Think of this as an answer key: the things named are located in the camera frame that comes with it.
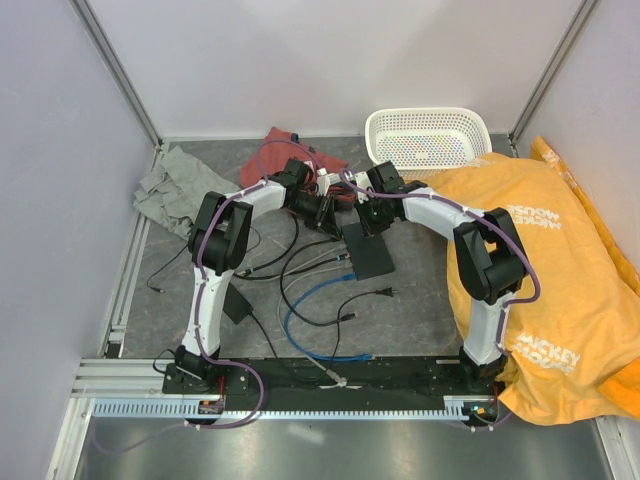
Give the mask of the black network switch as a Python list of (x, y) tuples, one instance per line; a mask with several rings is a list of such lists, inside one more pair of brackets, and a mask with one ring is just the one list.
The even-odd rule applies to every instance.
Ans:
[(366, 236), (361, 225), (342, 227), (342, 236), (358, 281), (393, 273), (395, 264), (381, 235)]

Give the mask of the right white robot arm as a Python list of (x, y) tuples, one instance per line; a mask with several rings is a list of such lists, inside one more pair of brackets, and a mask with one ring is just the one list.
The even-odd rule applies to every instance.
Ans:
[(471, 298), (457, 377), (465, 391), (483, 392), (506, 363), (503, 343), (510, 307), (529, 267), (510, 214), (502, 208), (470, 208), (420, 181), (407, 183), (390, 162), (342, 175), (357, 194), (365, 233), (380, 233), (400, 219), (452, 243), (460, 283)]

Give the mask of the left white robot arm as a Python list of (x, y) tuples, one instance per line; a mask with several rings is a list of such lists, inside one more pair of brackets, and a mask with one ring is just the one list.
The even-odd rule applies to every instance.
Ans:
[(246, 189), (204, 196), (188, 240), (194, 264), (194, 293), (189, 323), (175, 351), (176, 369), (198, 393), (208, 393), (219, 382), (211, 363), (220, 348), (220, 323), (231, 278), (242, 263), (252, 221), (280, 209), (302, 217), (307, 228), (332, 239), (340, 237), (334, 200), (308, 190), (312, 170), (291, 158), (284, 169)]

